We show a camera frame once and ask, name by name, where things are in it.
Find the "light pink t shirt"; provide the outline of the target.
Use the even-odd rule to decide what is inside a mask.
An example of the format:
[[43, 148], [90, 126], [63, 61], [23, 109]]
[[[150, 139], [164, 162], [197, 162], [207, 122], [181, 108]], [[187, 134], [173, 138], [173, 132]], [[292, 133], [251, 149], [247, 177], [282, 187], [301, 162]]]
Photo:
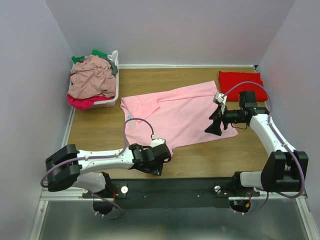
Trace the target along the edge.
[[232, 138], [238, 135], [228, 127], [221, 136], [206, 133], [210, 115], [217, 109], [213, 102], [218, 92], [214, 81], [121, 98], [120, 107], [128, 121], [125, 134], [130, 144], [147, 146], [151, 134], [175, 148]]

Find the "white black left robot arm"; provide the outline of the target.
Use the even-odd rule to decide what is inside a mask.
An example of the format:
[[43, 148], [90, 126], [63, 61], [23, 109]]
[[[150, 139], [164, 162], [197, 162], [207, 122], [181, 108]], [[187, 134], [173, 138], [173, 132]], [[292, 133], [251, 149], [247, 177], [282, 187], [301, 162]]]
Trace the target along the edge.
[[46, 173], [40, 184], [49, 192], [75, 187], [104, 198], [110, 194], [111, 185], [103, 170], [137, 170], [161, 176], [164, 164], [170, 161], [171, 152], [160, 138], [153, 140], [149, 146], [135, 143], [110, 151], [77, 150], [75, 144], [68, 144], [46, 159]]

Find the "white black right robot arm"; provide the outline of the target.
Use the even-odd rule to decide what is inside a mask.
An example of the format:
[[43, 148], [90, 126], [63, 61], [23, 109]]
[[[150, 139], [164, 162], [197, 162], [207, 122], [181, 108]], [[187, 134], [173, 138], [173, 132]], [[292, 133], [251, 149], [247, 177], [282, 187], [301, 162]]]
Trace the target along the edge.
[[205, 132], [221, 136], [230, 125], [244, 123], [256, 133], [268, 155], [262, 171], [235, 172], [230, 191], [241, 196], [248, 188], [255, 188], [286, 198], [301, 196], [305, 190], [308, 155], [289, 144], [275, 126], [270, 111], [258, 106], [254, 91], [240, 92], [239, 109], [229, 110], [226, 100], [226, 94], [214, 96], [217, 109], [209, 117], [213, 122]]

